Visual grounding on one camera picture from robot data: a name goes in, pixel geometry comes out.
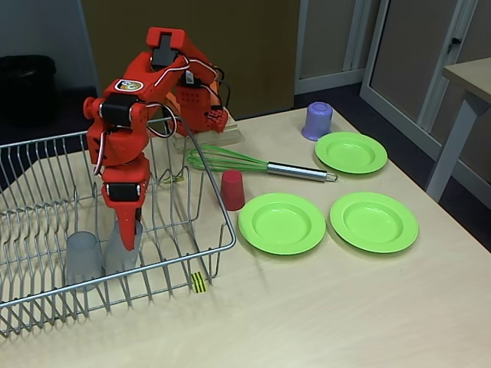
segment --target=red cup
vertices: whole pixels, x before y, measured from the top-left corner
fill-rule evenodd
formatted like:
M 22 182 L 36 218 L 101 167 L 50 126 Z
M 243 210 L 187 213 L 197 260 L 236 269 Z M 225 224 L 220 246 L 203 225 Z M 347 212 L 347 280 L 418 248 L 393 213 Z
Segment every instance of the red cup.
M 222 186 L 220 188 L 223 204 L 229 211 L 241 209 L 245 203 L 244 185 L 242 174 L 237 170 L 227 170 L 222 174 Z

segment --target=whisk handle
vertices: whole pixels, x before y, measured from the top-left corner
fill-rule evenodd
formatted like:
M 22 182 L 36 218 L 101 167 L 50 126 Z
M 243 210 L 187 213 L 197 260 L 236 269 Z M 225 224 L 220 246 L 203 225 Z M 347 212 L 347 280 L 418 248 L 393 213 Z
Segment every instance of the whisk handle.
M 293 176 L 299 179 L 315 180 L 317 182 L 335 182 L 338 176 L 319 169 L 309 169 L 308 167 L 287 165 L 284 163 L 272 163 L 267 165 L 267 173 Z

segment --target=robotic arm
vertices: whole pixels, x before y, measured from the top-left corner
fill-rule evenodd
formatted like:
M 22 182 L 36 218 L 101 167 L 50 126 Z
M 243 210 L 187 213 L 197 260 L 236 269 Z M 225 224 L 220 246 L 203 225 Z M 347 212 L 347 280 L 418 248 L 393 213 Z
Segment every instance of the robotic arm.
M 140 53 L 123 79 L 115 80 L 102 98 L 89 97 L 84 102 L 85 117 L 94 120 L 87 131 L 94 173 L 105 166 L 102 196 L 116 211 L 128 251 L 134 247 L 135 220 L 140 220 L 150 180 L 150 163 L 143 154 L 149 142 L 148 120 L 162 107 L 172 118 L 172 131 L 187 135 L 174 111 L 163 104 L 167 97 L 173 99 L 173 88 L 177 113 L 193 133 L 221 133 L 228 120 L 228 113 L 217 103 L 217 72 L 185 31 L 152 27 L 147 45 L 152 51 Z

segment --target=purple cup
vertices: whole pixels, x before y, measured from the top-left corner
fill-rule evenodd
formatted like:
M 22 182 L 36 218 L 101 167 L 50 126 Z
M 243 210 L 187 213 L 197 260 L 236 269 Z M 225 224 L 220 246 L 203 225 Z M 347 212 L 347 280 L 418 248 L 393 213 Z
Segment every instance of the purple cup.
M 319 140 L 331 132 L 332 107 L 325 102 L 313 102 L 308 105 L 302 136 L 308 140 Z

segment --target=dish rack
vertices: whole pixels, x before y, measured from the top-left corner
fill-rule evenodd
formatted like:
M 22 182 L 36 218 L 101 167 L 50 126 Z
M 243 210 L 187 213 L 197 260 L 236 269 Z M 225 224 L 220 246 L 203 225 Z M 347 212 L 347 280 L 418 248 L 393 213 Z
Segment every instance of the dish rack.
M 186 141 L 202 154 L 192 134 Z M 101 308 L 110 313 L 115 304 L 151 302 L 181 287 L 194 292 L 198 272 L 212 284 L 220 253 L 236 243 L 236 234 L 209 167 L 190 171 L 184 155 L 160 138 L 151 139 L 145 153 L 151 183 L 142 208 L 140 266 L 67 286 L 68 236 L 93 232 L 104 250 L 115 220 L 102 199 L 101 179 L 91 173 L 85 132 L 0 146 L 2 337 Z M 87 291 L 88 285 L 95 288 Z

